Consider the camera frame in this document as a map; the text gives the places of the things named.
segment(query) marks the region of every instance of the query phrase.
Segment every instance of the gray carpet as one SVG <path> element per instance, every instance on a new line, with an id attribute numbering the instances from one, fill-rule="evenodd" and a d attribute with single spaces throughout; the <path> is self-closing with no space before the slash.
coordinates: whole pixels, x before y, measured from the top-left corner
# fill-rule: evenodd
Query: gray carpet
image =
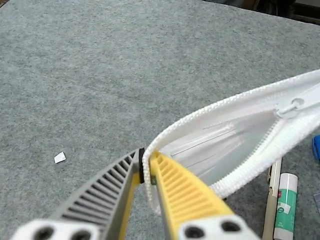
<path id="1" fill-rule="evenodd" d="M 318 69 L 319 39 L 316 25 L 200 0 L 10 0 L 0 9 L 1 239 L 186 114 Z M 299 177 L 295 239 L 320 239 L 311 137 L 282 171 Z M 227 200 L 259 235 L 267 191 L 262 174 Z M 164 238 L 143 186 L 126 237 Z"/>

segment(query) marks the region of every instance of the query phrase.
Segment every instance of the zipper slider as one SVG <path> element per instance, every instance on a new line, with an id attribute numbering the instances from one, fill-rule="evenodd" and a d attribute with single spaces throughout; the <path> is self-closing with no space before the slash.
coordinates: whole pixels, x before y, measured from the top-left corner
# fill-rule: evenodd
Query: zipper slider
<path id="1" fill-rule="evenodd" d="M 276 109 L 276 114 L 280 118 L 291 119 L 299 112 L 314 107 L 315 105 L 320 105 L 320 83 L 312 86 L 292 99 L 291 103 L 287 104 L 285 107 L 283 107 L 282 104 L 279 104 Z"/>

